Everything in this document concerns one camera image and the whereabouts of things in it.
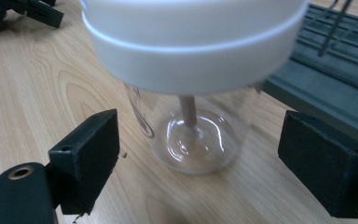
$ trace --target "wooden table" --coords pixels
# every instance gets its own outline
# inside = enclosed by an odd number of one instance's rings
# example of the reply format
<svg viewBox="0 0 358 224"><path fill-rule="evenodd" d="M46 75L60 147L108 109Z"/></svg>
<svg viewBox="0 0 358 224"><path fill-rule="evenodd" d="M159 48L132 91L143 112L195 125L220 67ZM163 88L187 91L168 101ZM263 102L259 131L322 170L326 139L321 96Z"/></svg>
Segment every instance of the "wooden table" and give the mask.
<svg viewBox="0 0 358 224"><path fill-rule="evenodd" d="M0 174L28 161L47 164L48 150L85 118L117 108L127 158L119 157L91 215L77 223L358 223L330 217L278 159L287 106L266 94L228 168L183 175L162 165L123 85L98 63L78 1L58 0L56 8L65 14L57 30L10 12L0 32ZM57 212L60 223L76 218Z"/></svg>

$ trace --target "white cylindrical cap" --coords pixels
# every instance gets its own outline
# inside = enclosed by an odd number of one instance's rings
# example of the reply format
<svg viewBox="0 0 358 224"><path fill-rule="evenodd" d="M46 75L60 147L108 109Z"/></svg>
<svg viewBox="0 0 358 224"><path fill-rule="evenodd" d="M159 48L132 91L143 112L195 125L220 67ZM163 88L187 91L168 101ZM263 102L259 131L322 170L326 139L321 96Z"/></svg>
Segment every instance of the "white cylindrical cap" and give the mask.
<svg viewBox="0 0 358 224"><path fill-rule="evenodd" d="M289 57L307 0L80 0L103 67L140 89L228 91Z"/></svg>

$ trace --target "clear glass container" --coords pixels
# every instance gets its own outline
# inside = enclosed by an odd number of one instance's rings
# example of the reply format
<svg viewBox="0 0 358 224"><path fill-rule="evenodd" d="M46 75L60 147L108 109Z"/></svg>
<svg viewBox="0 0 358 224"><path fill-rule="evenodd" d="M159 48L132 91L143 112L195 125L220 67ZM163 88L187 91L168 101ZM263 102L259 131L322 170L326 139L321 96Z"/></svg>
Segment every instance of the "clear glass container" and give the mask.
<svg viewBox="0 0 358 224"><path fill-rule="evenodd" d="M154 155L174 170L205 174L243 149L259 86L195 96L126 89Z"/></svg>

